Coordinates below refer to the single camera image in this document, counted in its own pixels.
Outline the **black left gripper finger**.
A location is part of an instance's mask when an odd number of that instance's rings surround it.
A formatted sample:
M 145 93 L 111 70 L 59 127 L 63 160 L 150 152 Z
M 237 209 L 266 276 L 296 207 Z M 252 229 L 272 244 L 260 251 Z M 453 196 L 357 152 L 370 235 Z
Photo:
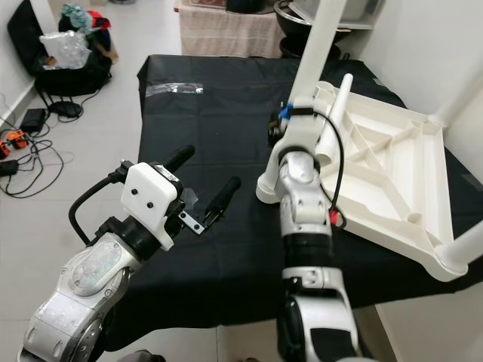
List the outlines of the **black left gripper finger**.
M 227 210 L 232 196 L 238 191 L 239 187 L 241 187 L 241 179 L 238 176 L 232 176 L 220 192 L 214 196 L 214 199 L 205 207 L 202 221 L 198 223 L 196 228 L 207 229 L 220 220 Z
M 186 145 L 180 149 L 177 149 L 169 156 L 165 162 L 156 166 L 158 171 L 164 171 L 167 173 L 175 173 L 180 167 L 184 165 L 195 154 L 195 147 L 193 145 Z

